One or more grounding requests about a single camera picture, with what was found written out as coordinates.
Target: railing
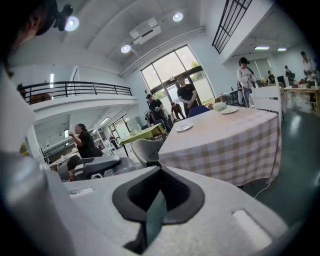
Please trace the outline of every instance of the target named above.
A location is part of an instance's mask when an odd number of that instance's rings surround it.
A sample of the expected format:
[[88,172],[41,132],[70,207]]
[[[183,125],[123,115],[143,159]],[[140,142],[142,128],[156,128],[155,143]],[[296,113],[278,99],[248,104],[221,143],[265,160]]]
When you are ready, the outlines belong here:
[[27,103],[35,104],[54,98],[63,98],[69,96],[80,96],[84,94],[114,94],[132,96],[129,87],[100,83],[100,82],[84,82],[84,81],[60,81],[45,82],[24,86],[19,89],[24,94]]

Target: tree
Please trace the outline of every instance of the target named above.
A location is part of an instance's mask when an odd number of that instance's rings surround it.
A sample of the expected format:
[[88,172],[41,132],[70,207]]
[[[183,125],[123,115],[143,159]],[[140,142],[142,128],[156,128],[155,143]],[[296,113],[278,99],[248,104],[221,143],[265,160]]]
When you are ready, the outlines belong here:
[[[200,65],[199,65],[199,63],[197,61],[192,61],[192,65],[191,65],[192,68],[195,68],[195,67],[198,67],[198,66],[200,66]],[[205,78],[203,71],[199,71],[199,72],[193,74],[190,77],[191,77],[193,82],[196,82],[196,81],[199,81],[199,80]]]

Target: person in white shirt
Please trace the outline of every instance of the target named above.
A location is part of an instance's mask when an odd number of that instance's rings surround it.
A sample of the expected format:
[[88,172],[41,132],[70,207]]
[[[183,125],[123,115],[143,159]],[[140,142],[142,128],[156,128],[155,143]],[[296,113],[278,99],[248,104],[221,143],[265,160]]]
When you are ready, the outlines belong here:
[[304,51],[301,52],[303,58],[303,72],[309,81],[314,81],[312,73],[316,74],[316,67],[311,59],[308,59],[308,56]]
[[242,93],[244,101],[249,108],[250,104],[250,88],[254,87],[254,83],[257,81],[251,71],[247,68],[248,61],[245,57],[240,58],[239,64],[241,67],[237,71],[237,78],[242,85]]

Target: ceiling light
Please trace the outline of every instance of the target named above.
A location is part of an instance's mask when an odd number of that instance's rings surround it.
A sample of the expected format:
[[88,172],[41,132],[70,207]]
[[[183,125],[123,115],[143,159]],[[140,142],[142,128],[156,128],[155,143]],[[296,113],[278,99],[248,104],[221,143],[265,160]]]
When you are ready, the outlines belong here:
[[104,123],[105,121],[107,121],[108,119],[109,119],[109,117],[107,117],[106,119],[104,119],[104,120],[102,121],[102,123],[100,123],[100,125],[102,126],[103,123]]
[[130,50],[131,50],[131,46],[128,45],[128,44],[126,44],[126,45],[121,47],[121,52],[124,53],[124,54],[130,52]]
[[184,18],[184,15],[181,12],[177,12],[175,15],[173,15],[173,20],[175,22],[180,22]]
[[69,130],[68,129],[64,130],[64,137],[65,138],[69,137]]
[[78,26],[79,26],[78,18],[75,16],[70,16],[64,29],[70,32],[70,31],[76,30]]
[[255,50],[269,50],[269,46],[256,46],[254,47]]

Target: pink checkered tablecloth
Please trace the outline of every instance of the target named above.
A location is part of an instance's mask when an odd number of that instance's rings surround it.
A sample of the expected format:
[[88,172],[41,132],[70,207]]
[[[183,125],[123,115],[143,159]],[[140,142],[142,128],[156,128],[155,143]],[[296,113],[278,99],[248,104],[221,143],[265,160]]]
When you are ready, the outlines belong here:
[[[192,123],[183,132],[176,128]],[[163,166],[213,177],[242,186],[279,173],[281,132],[276,113],[238,107],[220,114],[211,110],[174,124],[159,151]]]

